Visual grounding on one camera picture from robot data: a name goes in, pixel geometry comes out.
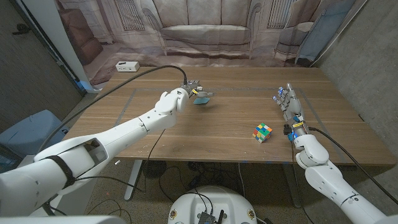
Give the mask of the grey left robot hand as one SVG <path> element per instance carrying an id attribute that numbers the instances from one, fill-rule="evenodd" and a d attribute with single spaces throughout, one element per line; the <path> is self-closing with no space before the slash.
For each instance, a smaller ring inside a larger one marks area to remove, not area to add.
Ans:
<path id="1" fill-rule="evenodd" d="M 216 95 L 216 93 L 205 91 L 199 80 L 188 80 L 186 84 L 181 85 L 181 88 L 187 91 L 189 97 L 195 95 L 197 98 L 209 98 Z"/>

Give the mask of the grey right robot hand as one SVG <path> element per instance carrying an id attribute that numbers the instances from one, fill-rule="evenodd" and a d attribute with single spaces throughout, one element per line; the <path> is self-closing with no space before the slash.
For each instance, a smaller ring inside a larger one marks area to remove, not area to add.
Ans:
<path id="1" fill-rule="evenodd" d="M 273 96 L 272 99 L 280 107 L 283 117 L 291 130 L 297 136 L 309 134 L 308 126 L 305 124 L 304 111 L 293 86 L 287 83 L 286 88 L 280 87 L 277 93 L 278 95 Z"/>

